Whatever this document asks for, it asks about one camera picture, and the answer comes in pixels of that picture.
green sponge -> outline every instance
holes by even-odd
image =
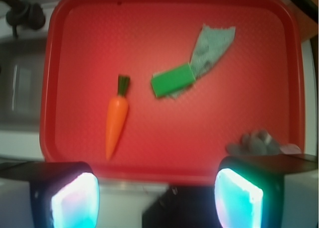
[[[169,95],[195,82],[189,63],[155,75],[151,84],[156,97]]]

red plastic surface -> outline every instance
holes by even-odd
[[[177,100],[155,72],[190,60],[203,24],[233,44]],[[126,126],[105,158],[109,99],[131,76]],[[211,184],[225,145],[265,128],[304,147],[304,79],[295,20],[278,0],[62,0],[47,42],[40,143],[47,161],[86,161],[100,177]]]

black faucet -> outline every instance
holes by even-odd
[[[45,24],[45,16],[38,3],[31,4],[26,0],[0,0],[11,7],[5,18],[12,26],[14,38],[18,37],[16,27],[18,25],[27,26],[33,30],[42,28]]]

sink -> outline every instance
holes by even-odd
[[[0,43],[0,130],[39,131],[46,37]]]

gray cloth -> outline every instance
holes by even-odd
[[[196,79],[209,72],[226,52],[234,40],[235,30],[235,27],[212,29],[207,25],[203,26],[190,61],[190,67]],[[169,96],[176,99],[185,90],[187,89],[174,92]]]

